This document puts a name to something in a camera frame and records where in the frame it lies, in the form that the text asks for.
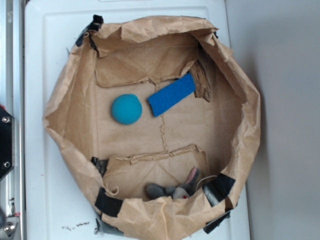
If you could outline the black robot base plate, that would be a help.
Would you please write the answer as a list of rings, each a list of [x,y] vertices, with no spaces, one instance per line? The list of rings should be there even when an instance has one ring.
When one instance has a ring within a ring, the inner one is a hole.
[[[15,119],[4,105],[0,105],[0,181],[2,181],[15,166]]]

